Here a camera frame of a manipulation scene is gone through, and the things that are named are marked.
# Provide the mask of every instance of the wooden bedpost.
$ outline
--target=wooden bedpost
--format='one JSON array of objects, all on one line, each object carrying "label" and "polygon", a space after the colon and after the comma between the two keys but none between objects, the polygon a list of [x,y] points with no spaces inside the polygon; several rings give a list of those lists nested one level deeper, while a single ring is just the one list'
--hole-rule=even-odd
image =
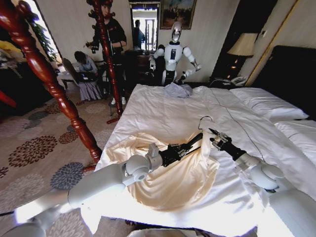
[{"label": "wooden bedpost", "polygon": [[24,1],[20,1],[15,8],[11,0],[0,0],[0,26],[9,32],[12,40],[22,48],[29,66],[45,83],[49,93],[56,98],[60,109],[70,118],[81,141],[89,149],[94,162],[98,162],[101,149],[97,146],[85,121],[79,117],[75,105],[67,98],[63,87],[58,84],[52,66],[36,48],[35,39],[29,33],[29,25],[24,20],[24,16],[29,11],[30,6]]},{"label": "wooden bedpost", "polygon": [[106,62],[107,62],[108,67],[109,67],[109,75],[111,78],[111,84],[113,87],[113,95],[114,95],[115,102],[116,102],[118,118],[107,121],[107,124],[110,124],[112,122],[116,122],[119,120],[119,118],[121,117],[121,115],[123,113],[123,109],[122,109],[122,105],[120,102],[119,89],[118,89],[117,80],[116,80],[116,76],[115,76],[115,72],[114,72],[112,57],[110,55],[110,48],[109,48],[110,42],[109,42],[109,39],[107,37],[107,27],[104,24],[104,16],[102,14],[100,1],[99,0],[87,0],[87,3],[89,5],[92,5],[94,8],[94,12],[96,15],[95,19],[97,21],[97,27],[99,27],[99,29],[100,29],[100,36],[101,36],[100,42],[101,42],[101,45],[103,48],[103,52],[106,56]]}]

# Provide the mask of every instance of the framed painting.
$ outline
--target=framed painting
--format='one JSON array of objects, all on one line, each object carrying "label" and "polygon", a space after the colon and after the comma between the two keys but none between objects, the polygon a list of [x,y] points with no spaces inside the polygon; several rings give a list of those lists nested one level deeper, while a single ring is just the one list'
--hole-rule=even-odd
[{"label": "framed painting", "polygon": [[197,0],[161,0],[160,29],[171,29],[180,21],[183,30],[189,30]]}]

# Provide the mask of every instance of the lampshade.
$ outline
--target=lampshade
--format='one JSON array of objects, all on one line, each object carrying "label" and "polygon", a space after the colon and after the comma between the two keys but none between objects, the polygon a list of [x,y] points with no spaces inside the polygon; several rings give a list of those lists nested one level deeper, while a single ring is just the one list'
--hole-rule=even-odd
[{"label": "lampshade", "polygon": [[242,33],[237,42],[227,53],[241,56],[252,56],[257,35],[257,33]]}]

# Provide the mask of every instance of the patterned carpet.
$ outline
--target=patterned carpet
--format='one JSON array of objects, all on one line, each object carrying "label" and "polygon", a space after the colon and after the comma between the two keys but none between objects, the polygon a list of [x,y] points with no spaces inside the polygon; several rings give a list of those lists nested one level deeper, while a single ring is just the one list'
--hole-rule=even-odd
[{"label": "patterned carpet", "polygon": [[[71,83],[67,96],[102,149],[116,125],[106,124],[112,118],[109,100],[80,101],[79,90]],[[69,189],[82,178],[82,167],[91,162],[89,151],[55,99],[24,116],[5,119],[0,124],[0,213],[12,211],[52,187]],[[0,236],[14,225],[13,215],[0,217]],[[126,237],[131,230],[124,220],[103,217],[94,236]],[[91,233],[76,210],[60,216],[47,236],[87,237]]]}]

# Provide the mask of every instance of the black headboard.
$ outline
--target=black headboard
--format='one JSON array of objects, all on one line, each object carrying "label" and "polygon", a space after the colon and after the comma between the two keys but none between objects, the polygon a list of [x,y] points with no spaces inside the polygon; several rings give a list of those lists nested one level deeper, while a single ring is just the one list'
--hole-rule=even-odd
[{"label": "black headboard", "polygon": [[316,49],[276,46],[255,80],[259,87],[316,119]]}]

